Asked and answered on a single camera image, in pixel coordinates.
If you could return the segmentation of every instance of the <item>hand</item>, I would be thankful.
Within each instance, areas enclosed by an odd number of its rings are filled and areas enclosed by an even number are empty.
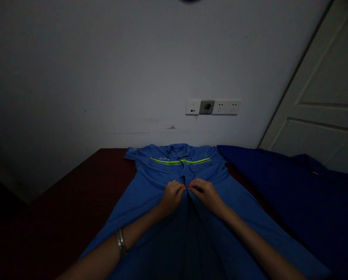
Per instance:
[[[196,190],[194,187],[200,188],[202,192]],[[208,208],[219,218],[224,218],[224,214],[227,212],[228,206],[220,198],[212,183],[197,178],[188,185],[188,188],[198,197],[206,208]]]
[[[162,217],[170,215],[180,203],[185,186],[178,181],[169,182],[163,193],[161,202],[157,206]]]

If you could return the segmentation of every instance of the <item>white door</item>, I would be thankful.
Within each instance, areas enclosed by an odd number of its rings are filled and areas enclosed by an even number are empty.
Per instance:
[[[348,173],[348,0],[335,0],[259,146]]]

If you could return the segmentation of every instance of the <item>electrical outlet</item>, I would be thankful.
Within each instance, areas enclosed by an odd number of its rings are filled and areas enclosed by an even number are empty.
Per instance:
[[[227,101],[215,100],[212,115],[225,115],[226,107],[227,107]]]
[[[214,102],[213,115],[237,115],[241,106],[241,100],[216,100]]]
[[[237,115],[241,107],[241,100],[228,100],[225,115]]]
[[[188,99],[187,107],[185,109],[186,115],[198,115],[200,112],[201,100]]]

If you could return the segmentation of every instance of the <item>yellow reflective strip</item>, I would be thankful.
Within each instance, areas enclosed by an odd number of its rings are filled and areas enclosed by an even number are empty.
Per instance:
[[[201,162],[196,162],[196,163],[192,163],[193,165],[196,165],[196,164],[201,164],[201,163],[205,163],[205,162],[208,162],[208,161],[211,161],[211,159],[206,159],[204,161],[201,161]]]
[[[186,163],[196,164],[196,163],[203,163],[203,162],[211,161],[211,159],[210,158],[206,158],[206,159],[201,159],[199,161],[188,161],[188,160],[182,159],[181,161],[184,161]]]
[[[181,165],[182,164],[180,161],[160,161],[160,160],[154,159],[152,157],[150,159],[157,162],[157,163],[161,163],[161,164],[165,164],[165,165]]]
[[[188,164],[188,165],[196,165],[196,164],[200,164],[200,163],[205,163],[208,161],[211,161],[210,158],[206,158],[206,159],[201,159],[199,161],[188,161],[186,159],[182,159],[180,161],[160,161],[158,159],[154,159],[154,158],[150,158],[151,160],[157,162],[157,163],[161,163],[161,164],[165,164],[165,165],[181,165],[182,163]]]

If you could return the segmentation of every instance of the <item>bangle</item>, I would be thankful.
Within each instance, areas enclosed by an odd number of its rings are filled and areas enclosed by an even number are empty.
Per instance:
[[[124,244],[122,229],[117,230],[117,240],[119,246],[119,253],[121,254],[121,258],[127,254],[126,245]]]

